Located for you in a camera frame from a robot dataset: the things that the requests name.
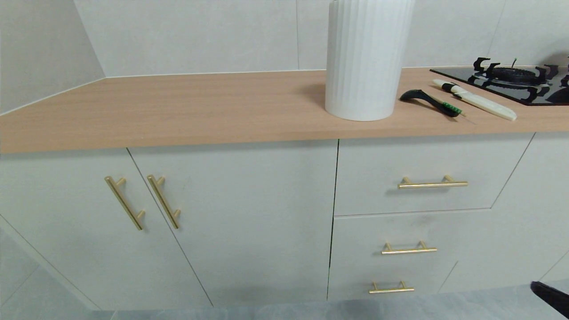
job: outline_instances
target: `gray tile floor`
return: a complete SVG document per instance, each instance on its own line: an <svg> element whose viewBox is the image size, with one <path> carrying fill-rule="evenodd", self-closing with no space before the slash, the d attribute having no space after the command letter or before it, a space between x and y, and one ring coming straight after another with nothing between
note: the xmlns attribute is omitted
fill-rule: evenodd
<svg viewBox="0 0 569 320"><path fill-rule="evenodd" d="M569 291L569 281L550 285ZM229 309L120 311L112 320L563 320L528 286L435 296L389 296L376 300L304 303Z"/></svg>

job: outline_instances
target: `white vase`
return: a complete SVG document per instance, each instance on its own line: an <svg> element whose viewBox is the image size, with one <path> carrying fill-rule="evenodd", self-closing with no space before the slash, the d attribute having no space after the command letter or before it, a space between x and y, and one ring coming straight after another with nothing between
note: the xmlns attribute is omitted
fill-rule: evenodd
<svg viewBox="0 0 569 320"><path fill-rule="evenodd" d="M330 4L326 110L374 121L393 113L415 0Z"/></svg>

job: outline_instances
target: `drawer handle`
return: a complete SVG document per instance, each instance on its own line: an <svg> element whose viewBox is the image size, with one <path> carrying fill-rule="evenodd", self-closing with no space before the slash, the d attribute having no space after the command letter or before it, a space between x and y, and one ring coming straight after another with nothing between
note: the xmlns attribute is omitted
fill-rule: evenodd
<svg viewBox="0 0 569 320"><path fill-rule="evenodd" d="M130 204L126 201L125 195L122 194L122 191L119 188L120 185L126 183L126 179L121 178L117 182L115 182L112 177L106 177L105 181L109 185L110 189L113 191L114 196L117 197L117 200L120 202L122 207L125 209L126 214L129 215L130 220L133 221L136 228L138 230L142 230L142 225L141 225L140 220L142 219L142 216L144 215L145 211L141 210L137 215L135 215L134 210L130 207Z"/></svg>
<svg viewBox="0 0 569 320"><path fill-rule="evenodd" d="M168 204L168 200L166 200L166 197L164 196L164 193L162 192L162 189L160 188L161 185L163 185L164 182L166 181L166 178L160 177L160 179L158 179L158 181L156 180L156 178L154 178L153 175L149 175L146 178L148 179L148 182L150 182L150 185L152 186L154 193L158 197L160 204L164 208L164 211L166 211L166 215L168 215L168 218L170 218L170 222L172 223L172 226L174 226L174 229L179 229L180 225L178 224L178 221L176 221L176 219L180 215L181 211L180 211L180 209L178 209L174 213L172 213L172 209L170 207L170 204Z"/></svg>
<svg viewBox="0 0 569 320"><path fill-rule="evenodd" d="M369 291L369 294L378 294L378 293L395 293L395 292L412 292L415 291L415 288L409 288L405 285L405 282L401 281L401 288L392 288L392 289L377 289L377 284L373 283L373 290Z"/></svg>
<svg viewBox="0 0 569 320"><path fill-rule="evenodd" d="M381 252L381 254L382 255L405 255L407 253L423 253L423 252L437 252L438 251L437 248L427 248L427 245L425 244L425 242L423 240L419 241L419 244L421 245L420 248L393 250L391 248L391 244L386 243L385 247L387 247L387 250L383 250Z"/></svg>
<svg viewBox="0 0 569 320"><path fill-rule="evenodd" d="M408 177L403 178L404 183L397 185L398 189L423 189L423 188L451 188L468 187L468 181L455 181L451 176L445 175L442 182L435 183L412 183Z"/></svg>

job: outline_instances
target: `gold bar handle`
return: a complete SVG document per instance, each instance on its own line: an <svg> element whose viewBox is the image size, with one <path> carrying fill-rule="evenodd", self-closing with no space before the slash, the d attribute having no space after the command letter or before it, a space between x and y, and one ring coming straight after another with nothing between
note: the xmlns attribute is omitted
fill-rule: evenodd
<svg viewBox="0 0 569 320"><path fill-rule="evenodd" d="M425 242L423 240L419 241L419 244L421 245L420 248L393 250L391 248L391 244L386 243L385 247L387 248L387 250L383 250L381 252L381 254L382 255L405 255L407 253L423 253L423 252L437 252L438 251L437 248L427 248L427 245L425 244Z"/></svg>
<svg viewBox="0 0 569 320"><path fill-rule="evenodd" d="M170 204L168 204L168 200L166 200L166 197L164 196L164 193L162 192L162 189L160 188L161 185L163 185L164 182L166 181L166 178L160 177L160 179L156 180L156 178L154 178L153 175L149 175L146 178L148 179L148 182L150 182L150 186L152 187L152 189L154 190L154 193L158 197L158 200L160 201L160 204L164 208L164 211L166 211L166 215L168 215L168 218L170 218L170 222L172 223L172 226L174 226L174 229L179 229L180 225L178 224L178 221L176 221L176 219L180 215L181 210L178 209L174 213L172 213L172 209L170 207Z"/></svg>
<svg viewBox="0 0 569 320"><path fill-rule="evenodd" d="M138 230L142 230L142 224L140 220L142 216L145 214L144 210L141 210L137 215L135 215L134 210L130 207L130 204L126 201L125 195L122 194L121 189L119 188L120 185L126 183L125 178L119 179L117 182L114 181L112 177L105 177L105 181L109 185L110 189L114 193L114 196L117 197L117 200L120 202L122 207L125 209L126 214L129 215L130 219L133 221L134 225Z"/></svg>
<svg viewBox="0 0 569 320"><path fill-rule="evenodd" d="M373 283L373 290L369 291L369 294L378 294L378 293L395 293L395 292L412 292L415 291L415 288L409 288L405 286L405 282L401 281L401 288L392 288L392 289L377 289L377 285L375 282Z"/></svg>
<svg viewBox="0 0 569 320"><path fill-rule="evenodd" d="M397 185L398 189L424 189L424 188L451 188L468 187L468 181L455 181L451 176L445 175L442 182L412 183L408 177L403 178L403 183Z"/></svg>

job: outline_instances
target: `kitchen counter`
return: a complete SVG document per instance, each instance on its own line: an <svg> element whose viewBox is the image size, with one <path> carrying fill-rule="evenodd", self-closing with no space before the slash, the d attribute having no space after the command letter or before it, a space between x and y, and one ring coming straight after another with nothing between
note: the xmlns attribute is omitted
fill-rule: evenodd
<svg viewBox="0 0 569 320"><path fill-rule="evenodd" d="M427 68L404 69L399 94L422 89L467 118L397 101L385 120L342 120L324 110L325 71L108 78L1 116L0 153L569 131L567 106L524 106L464 85L512 108L518 120L510 122L431 86L435 78L450 80Z"/></svg>

